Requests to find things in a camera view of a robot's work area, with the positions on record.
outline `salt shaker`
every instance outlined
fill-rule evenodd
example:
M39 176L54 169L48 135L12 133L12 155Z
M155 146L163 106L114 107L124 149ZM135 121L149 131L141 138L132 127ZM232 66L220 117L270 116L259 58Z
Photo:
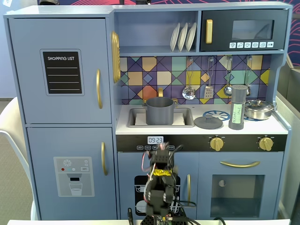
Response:
M231 97L231 110L229 128L233 130L242 130L244 128L244 111L246 102L246 85L233 85Z

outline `water dispenser panel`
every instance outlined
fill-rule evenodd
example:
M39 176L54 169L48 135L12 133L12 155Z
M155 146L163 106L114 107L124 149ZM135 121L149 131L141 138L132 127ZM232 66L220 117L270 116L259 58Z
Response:
M54 157L59 197L94 197L91 157Z

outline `oven window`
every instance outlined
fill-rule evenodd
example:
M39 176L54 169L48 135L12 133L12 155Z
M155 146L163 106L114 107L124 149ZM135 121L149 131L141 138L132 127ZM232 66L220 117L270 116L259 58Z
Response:
M257 218L264 175L213 175L210 217Z
M235 20L233 21L233 40L270 40L274 20Z

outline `play kitchen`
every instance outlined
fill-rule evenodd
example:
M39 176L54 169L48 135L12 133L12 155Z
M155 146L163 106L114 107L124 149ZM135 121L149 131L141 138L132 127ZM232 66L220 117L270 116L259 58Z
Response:
M292 6L57 9L4 16L39 219L127 219L129 207L144 219L142 158L161 143L184 145L173 212L181 200L193 219L277 218Z

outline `white chair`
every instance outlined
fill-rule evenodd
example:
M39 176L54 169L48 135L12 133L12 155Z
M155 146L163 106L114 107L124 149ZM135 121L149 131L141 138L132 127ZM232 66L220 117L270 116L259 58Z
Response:
M9 143L11 144L13 150L18 156L24 171L28 177L31 185L30 172L27 160L26 146L23 134L23 128L21 123L21 115L18 104L18 99L15 97L3 110L0 115L0 135L4 135ZM34 200L31 206L31 220L37 220L37 211Z

